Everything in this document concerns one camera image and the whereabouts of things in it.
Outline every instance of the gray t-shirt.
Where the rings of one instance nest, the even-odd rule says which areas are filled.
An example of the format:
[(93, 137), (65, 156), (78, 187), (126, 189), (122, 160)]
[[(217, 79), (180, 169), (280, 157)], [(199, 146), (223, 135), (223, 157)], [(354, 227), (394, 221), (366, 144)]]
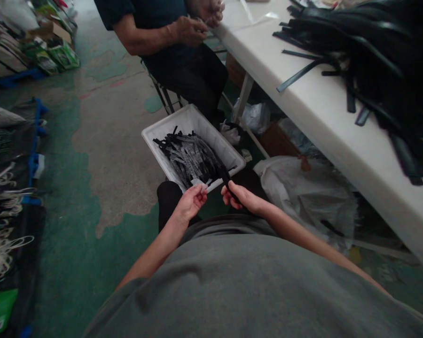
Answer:
[(423, 337), (423, 315), (275, 236), (261, 219), (190, 227), (149, 279), (99, 310), (85, 337)]

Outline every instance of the chair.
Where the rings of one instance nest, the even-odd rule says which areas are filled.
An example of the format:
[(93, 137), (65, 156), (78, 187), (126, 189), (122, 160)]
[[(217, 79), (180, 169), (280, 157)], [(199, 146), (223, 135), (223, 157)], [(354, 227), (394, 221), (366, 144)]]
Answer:
[[(147, 69), (146, 65), (144, 64), (144, 62), (142, 60), (141, 60), (141, 65), (143, 66), (144, 70), (146, 71), (146, 74), (150, 77), (150, 79), (154, 83), (155, 89), (157, 90), (158, 96), (160, 97), (161, 103), (163, 104), (163, 107), (164, 107), (166, 113), (168, 115), (174, 114), (175, 113), (175, 109), (174, 109), (173, 103), (171, 102), (171, 98), (169, 97), (168, 90), (165, 87), (163, 87), (160, 83), (158, 83), (157, 80), (155, 80), (155, 78), (149, 72), (149, 70)], [(166, 98), (166, 101), (168, 103), (169, 110), (171, 111), (170, 113), (168, 111), (168, 108), (166, 106), (165, 99), (163, 98), (163, 95), (161, 94), (161, 92), (163, 92), (164, 97)], [(176, 93), (176, 95), (177, 95), (178, 101), (174, 102), (174, 104), (175, 103), (178, 103), (179, 106), (180, 106), (180, 108), (183, 108), (183, 104), (182, 104), (182, 100), (181, 100), (180, 95), (177, 94), (177, 93)]]

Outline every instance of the worn floor paint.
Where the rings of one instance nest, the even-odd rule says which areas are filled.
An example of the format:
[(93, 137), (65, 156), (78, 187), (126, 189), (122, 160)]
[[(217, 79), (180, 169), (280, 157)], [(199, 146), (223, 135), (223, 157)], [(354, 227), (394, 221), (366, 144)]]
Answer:
[[(166, 114), (163, 108), (149, 114), (144, 107), (157, 95), (153, 84), (139, 59), (105, 30), (93, 0), (76, 1), (76, 9), (82, 67), (0, 89), (1, 107), (36, 96), (50, 109), (49, 137), (41, 149), (47, 169), (39, 184), (53, 193), (45, 198), (37, 338), (81, 336), (157, 235), (155, 192), (165, 178), (141, 137), (145, 126)], [(238, 97), (232, 84), (225, 92), (233, 102)], [(251, 100), (265, 99), (255, 91)], [(220, 108), (230, 114), (223, 100)], [(242, 144), (254, 157), (251, 168), (261, 154), (249, 137)], [(226, 212), (217, 189), (200, 216)], [(359, 264), (397, 299), (423, 312), (423, 268), (366, 250), (361, 250)]]

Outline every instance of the white bin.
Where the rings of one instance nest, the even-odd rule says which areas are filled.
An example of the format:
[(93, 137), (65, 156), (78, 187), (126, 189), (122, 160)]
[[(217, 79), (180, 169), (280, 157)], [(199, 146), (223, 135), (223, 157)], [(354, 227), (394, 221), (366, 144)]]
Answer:
[[(141, 135), (144, 137), (147, 145), (154, 153), (155, 158), (168, 179), (177, 183), (183, 192), (185, 192), (187, 188), (180, 180), (166, 156), (153, 141), (155, 138), (160, 141), (163, 140), (168, 133), (172, 133), (174, 131), (175, 126), (178, 126), (176, 132), (182, 131), (184, 134), (190, 134), (194, 131), (194, 133), (207, 141), (209, 146), (213, 148), (227, 168), (235, 167), (229, 171), (230, 176), (233, 176), (246, 166), (244, 158), (230, 145), (229, 142), (227, 142), (220, 132), (217, 131), (201, 113), (199, 113), (197, 108), (194, 105), (187, 105), (176, 111), (174, 114), (169, 115), (163, 120), (147, 127), (141, 132)], [(211, 192), (220, 184), (222, 184), (221, 178), (212, 182), (207, 191)]]

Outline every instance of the black shirt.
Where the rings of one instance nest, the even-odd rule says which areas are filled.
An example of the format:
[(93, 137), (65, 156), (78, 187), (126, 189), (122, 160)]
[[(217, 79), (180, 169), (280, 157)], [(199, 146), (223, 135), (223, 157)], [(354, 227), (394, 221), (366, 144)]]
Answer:
[[(137, 28), (156, 29), (187, 15), (184, 0), (94, 0), (100, 17), (109, 31), (124, 15), (133, 14)], [(142, 56), (149, 72), (161, 77), (191, 60), (195, 49), (183, 44), (173, 45), (150, 56)]]

